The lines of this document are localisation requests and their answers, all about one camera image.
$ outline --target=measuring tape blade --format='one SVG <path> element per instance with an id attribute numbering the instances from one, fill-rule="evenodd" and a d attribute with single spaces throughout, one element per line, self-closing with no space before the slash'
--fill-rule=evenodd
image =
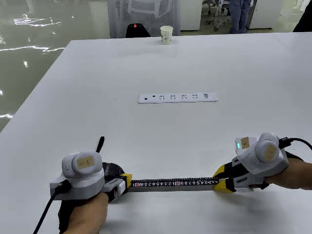
<path id="1" fill-rule="evenodd" d="M 211 177 L 132 180 L 128 192 L 169 192 L 213 190 L 219 180 Z"/>

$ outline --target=shiny floor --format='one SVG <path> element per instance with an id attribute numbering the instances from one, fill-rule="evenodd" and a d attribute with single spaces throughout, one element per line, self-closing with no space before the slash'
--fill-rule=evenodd
<path id="1" fill-rule="evenodd" d="M 272 30 L 249 33 L 291 32 L 298 1 L 284 0 Z M 228 33 L 230 22 L 214 32 L 207 18 L 203 7 L 200 30 L 181 34 Z M 0 0 L 0 131 L 71 40 L 100 38 L 109 38 L 106 0 Z"/>

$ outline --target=black wrist strap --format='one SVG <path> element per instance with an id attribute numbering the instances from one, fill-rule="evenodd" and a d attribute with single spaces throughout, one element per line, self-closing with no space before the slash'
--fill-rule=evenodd
<path id="1" fill-rule="evenodd" d="M 285 151 L 285 152 L 286 152 L 287 158 L 295 158 L 295 159 L 299 159 L 299 160 L 301 160 L 301 161 L 304 162 L 304 160 L 303 160 L 302 158 L 300 158 L 300 157 L 298 157 L 298 156 L 296 156 L 296 155 L 293 155 L 293 154 L 291 154 L 291 153 L 289 153 L 289 152 L 287 152 L 287 151 Z"/>

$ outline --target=white cabinet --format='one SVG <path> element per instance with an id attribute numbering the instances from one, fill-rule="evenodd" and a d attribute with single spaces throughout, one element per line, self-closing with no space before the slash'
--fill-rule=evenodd
<path id="1" fill-rule="evenodd" d="M 283 0 L 257 0 L 249 25 L 250 29 L 273 28 L 283 5 Z"/>
<path id="2" fill-rule="evenodd" d="M 202 0 L 180 0 L 181 30 L 199 30 Z"/>

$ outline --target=label sticker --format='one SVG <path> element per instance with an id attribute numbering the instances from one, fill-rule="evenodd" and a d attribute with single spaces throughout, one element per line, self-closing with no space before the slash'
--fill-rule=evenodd
<path id="1" fill-rule="evenodd" d="M 78 169 L 91 167 L 94 165 L 94 158 L 92 156 L 82 157 L 77 160 Z"/>
<path id="2" fill-rule="evenodd" d="M 248 137 L 244 137 L 240 140 L 240 142 L 242 143 L 242 150 L 243 149 L 247 149 L 249 148 L 249 138 Z"/>
<path id="3" fill-rule="evenodd" d="M 272 161 L 272 159 L 274 158 L 275 153 L 276 153 L 276 148 L 274 146 L 272 146 L 272 145 L 269 145 L 267 147 L 266 152 L 265 152 L 264 160 Z"/>

